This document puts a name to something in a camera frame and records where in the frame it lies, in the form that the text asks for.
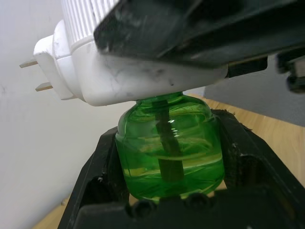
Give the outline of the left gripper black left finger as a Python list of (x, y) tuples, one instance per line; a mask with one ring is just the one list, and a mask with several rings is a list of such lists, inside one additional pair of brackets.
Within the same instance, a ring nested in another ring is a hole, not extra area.
[(102, 134), (95, 151), (82, 167), (60, 220), (60, 229), (72, 229), (84, 206), (129, 202), (130, 193), (115, 143), (116, 133), (117, 127), (114, 127)]

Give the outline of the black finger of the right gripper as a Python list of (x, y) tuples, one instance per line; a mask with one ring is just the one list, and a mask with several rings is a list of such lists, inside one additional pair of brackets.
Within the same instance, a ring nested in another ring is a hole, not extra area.
[(121, 0), (94, 31), (100, 52), (218, 67), (305, 44), (302, 0)]

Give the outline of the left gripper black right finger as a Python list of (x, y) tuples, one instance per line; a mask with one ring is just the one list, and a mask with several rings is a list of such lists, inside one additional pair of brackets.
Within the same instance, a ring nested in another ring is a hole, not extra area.
[(217, 193), (225, 229), (302, 229), (305, 189), (271, 147), (226, 110), (220, 126), (227, 189)]

